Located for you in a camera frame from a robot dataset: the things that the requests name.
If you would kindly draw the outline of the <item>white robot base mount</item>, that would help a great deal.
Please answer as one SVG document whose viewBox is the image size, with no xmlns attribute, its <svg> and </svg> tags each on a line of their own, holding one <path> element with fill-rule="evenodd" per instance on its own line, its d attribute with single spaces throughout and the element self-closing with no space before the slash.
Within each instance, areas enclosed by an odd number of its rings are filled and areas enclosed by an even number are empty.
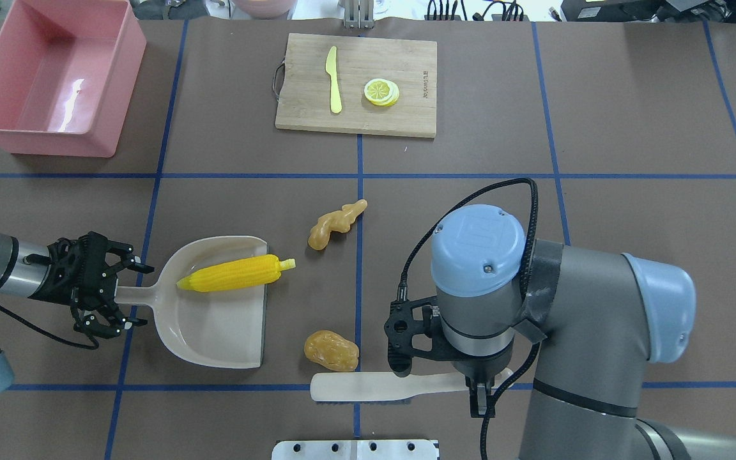
<svg viewBox="0 0 736 460">
<path fill-rule="evenodd" d="M 288 440 L 272 459 L 440 459 L 436 440 Z"/>
</svg>

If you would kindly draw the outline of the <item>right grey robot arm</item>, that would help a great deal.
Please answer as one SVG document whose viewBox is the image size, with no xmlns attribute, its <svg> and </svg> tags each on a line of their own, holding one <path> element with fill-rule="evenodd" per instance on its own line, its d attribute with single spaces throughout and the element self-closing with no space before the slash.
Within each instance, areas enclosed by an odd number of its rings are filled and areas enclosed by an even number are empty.
<svg viewBox="0 0 736 460">
<path fill-rule="evenodd" d="M 435 296 L 407 300 L 385 323 L 388 362 L 447 361 L 464 375 L 473 417 L 493 415 L 493 376 L 516 334 L 538 344 L 520 459 L 736 459 L 736 437 L 637 417 L 645 369 L 689 343 L 697 305 L 683 269 L 630 254 L 538 240 L 520 275 L 520 222 L 487 204 L 436 225 Z"/>
</svg>

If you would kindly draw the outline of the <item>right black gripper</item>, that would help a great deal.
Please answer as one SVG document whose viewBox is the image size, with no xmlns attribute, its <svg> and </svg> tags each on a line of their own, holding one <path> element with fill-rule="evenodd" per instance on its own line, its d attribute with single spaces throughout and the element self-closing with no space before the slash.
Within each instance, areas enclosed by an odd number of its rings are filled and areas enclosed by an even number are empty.
<svg viewBox="0 0 736 460">
<path fill-rule="evenodd" d="M 447 340 L 447 324 L 437 313 L 435 298 L 394 301 L 390 305 L 385 333 L 388 364 L 398 378 L 411 374 L 413 358 L 451 363 L 468 378 L 468 404 L 473 418 L 495 417 L 494 374 L 502 372 L 513 357 L 513 339 L 506 339 L 496 353 L 468 355 Z"/>
</svg>

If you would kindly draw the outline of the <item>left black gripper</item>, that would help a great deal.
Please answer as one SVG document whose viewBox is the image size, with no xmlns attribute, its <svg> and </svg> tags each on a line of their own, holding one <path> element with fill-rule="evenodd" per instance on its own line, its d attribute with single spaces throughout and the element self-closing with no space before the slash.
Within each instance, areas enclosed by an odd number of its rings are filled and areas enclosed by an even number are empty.
<svg viewBox="0 0 736 460">
<path fill-rule="evenodd" d="M 109 265 L 108 254 L 118 256 L 119 261 Z M 114 300 L 115 274 L 125 269 L 141 274 L 155 271 L 143 264 L 127 243 L 109 240 L 99 233 L 88 233 L 76 240 L 60 238 L 47 246 L 47 254 L 29 254 L 28 265 L 47 269 L 43 282 L 30 297 L 72 306 L 76 332 L 111 339 L 148 323 L 145 318 L 125 316 Z"/>
</svg>

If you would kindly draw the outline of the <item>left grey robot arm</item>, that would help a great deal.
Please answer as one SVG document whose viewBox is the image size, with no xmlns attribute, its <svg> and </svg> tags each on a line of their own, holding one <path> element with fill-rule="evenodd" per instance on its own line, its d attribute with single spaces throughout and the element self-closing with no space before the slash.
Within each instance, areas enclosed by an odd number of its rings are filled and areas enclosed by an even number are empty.
<svg viewBox="0 0 736 460">
<path fill-rule="evenodd" d="M 126 315 L 117 302 L 119 274 L 130 270 L 149 274 L 131 244 L 90 232 L 79 238 L 60 238 L 36 245 L 0 233 L 0 294 L 36 300 L 68 309 L 73 329 L 85 342 L 71 341 L 47 331 L 11 309 L 0 312 L 33 332 L 77 349 L 95 350 L 100 339 L 120 337 L 146 320 Z M 15 381 L 15 373 L 0 347 L 0 393 Z"/>
</svg>

